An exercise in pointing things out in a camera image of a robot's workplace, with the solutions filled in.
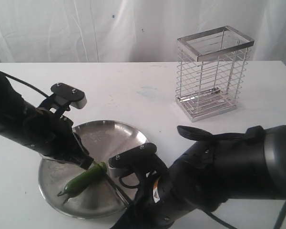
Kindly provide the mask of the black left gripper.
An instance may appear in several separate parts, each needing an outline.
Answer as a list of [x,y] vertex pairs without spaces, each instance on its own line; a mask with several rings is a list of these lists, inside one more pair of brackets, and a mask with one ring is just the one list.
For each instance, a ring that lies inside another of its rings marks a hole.
[[65,116],[57,118],[52,112],[37,112],[24,120],[23,130],[43,156],[88,170],[94,158],[79,135],[73,133],[72,125],[73,121]]

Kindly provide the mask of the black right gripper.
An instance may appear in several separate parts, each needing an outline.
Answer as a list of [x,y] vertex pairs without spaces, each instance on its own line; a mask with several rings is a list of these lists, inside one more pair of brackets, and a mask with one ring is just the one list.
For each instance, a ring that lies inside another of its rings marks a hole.
[[168,229],[193,211],[193,174],[168,171],[152,176],[144,193],[111,229]]

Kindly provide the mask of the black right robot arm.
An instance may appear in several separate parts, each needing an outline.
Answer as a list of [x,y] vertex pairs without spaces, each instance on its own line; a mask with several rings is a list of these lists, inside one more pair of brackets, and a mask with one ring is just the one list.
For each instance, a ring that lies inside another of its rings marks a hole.
[[122,180],[135,174],[134,200],[114,224],[116,229],[167,229],[199,209],[214,216],[229,199],[282,199],[275,228],[286,217],[286,125],[248,128],[245,133],[214,135],[179,125],[179,135],[194,144],[171,166],[144,143],[109,159],[112,174]]

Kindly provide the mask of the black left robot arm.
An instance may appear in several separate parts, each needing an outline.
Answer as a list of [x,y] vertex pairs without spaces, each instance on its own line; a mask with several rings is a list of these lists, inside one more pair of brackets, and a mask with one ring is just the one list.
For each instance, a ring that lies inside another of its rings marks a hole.
[[52,94],[38,107],[24,100],[0,71],[0,136],[29,148],[42,157],[87,170],[93,162],[77,133],[73,121],[64,115],[70,107],[82,109],[85,93],[64,83],[51,87]]

